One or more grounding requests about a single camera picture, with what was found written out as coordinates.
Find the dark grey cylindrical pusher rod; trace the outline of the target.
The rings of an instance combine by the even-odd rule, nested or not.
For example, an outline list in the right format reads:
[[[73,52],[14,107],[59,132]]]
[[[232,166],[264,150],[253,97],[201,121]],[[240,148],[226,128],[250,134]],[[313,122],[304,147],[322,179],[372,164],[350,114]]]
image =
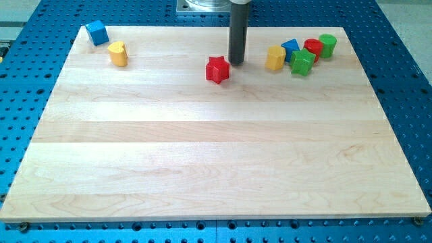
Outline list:
[[[249,2],[232,2],[229,19],[229,53],[232,65],[242,65],[246,50]]]

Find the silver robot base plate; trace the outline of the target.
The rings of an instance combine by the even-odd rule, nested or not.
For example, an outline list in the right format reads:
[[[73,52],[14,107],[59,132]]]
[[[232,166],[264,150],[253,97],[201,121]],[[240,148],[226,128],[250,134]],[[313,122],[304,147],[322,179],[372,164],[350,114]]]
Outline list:
[[[229,12],[230,1],[228,0],[177,0],[176,11],[180,13],[210,13]]]

